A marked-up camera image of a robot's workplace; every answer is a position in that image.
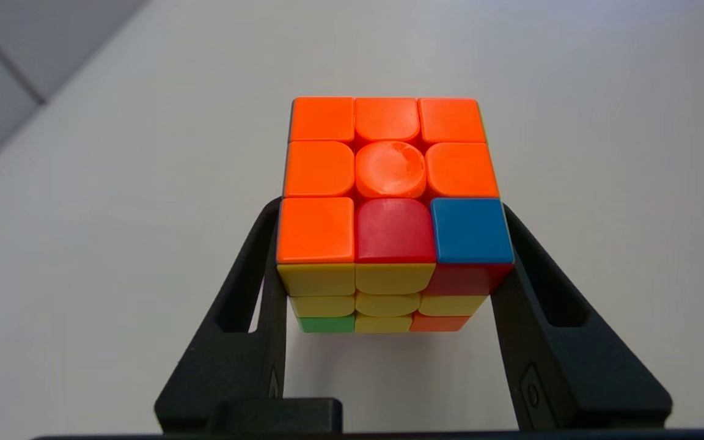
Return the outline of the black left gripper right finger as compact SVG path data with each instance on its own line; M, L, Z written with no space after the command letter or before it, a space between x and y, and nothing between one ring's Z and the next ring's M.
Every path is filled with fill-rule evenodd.
M491 299L523 431L662 428L667 389L509 208L515 265Z

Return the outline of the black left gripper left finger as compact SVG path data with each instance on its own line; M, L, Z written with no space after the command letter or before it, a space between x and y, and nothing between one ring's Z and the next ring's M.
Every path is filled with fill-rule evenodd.
M281 199L258 214L226 279L155 401L165 433L203 431L223 403L280 398L287 295L276 270Z

